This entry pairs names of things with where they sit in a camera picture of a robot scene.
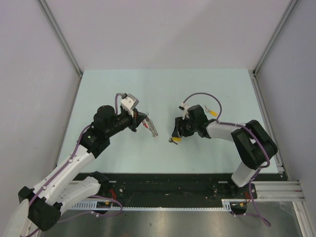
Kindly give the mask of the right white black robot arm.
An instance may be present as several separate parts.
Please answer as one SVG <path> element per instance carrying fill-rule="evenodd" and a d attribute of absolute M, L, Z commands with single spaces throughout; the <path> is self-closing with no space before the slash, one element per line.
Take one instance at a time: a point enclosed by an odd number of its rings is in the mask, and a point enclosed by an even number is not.
<path fill-rule="evenodd" d="M 228 193 L 233 198 L 241 197 L 254 176 L 277 154 L 275 142 L 257 120 L 245 124 L 219 122 L 208 119 L 200 105 L 183 104 L 179 108 L 183 115 L 175 118 L 169 142 L 177 144 L 183 137 L 194 134 L 201 138 L 233 142 L 241 162 L 229 180 Z"/>

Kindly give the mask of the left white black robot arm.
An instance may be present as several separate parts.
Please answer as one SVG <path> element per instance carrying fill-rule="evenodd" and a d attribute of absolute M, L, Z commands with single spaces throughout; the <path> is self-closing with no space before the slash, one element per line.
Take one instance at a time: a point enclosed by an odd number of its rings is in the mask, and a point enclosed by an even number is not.
<path fill-rule="evenodd" d="M 75 203 L 89 196 L 106 196 L 109 185 L 93 176 L 77 185 L 72 193 L 67 186 L 110 145 L 112 136 L 126 128 L 136 132 L 140 124 L 149 120 L 147 114 L 137 109 L 122 108 L 121 113 L 116 114 L 112 106 L 99 107 L 93 122 L 80 133 L 73 152 L 41 182 L 32 188 L 24 186 L 18 192 L 20 202 L 29 202 L 27 218 L 44 232 Z"/>

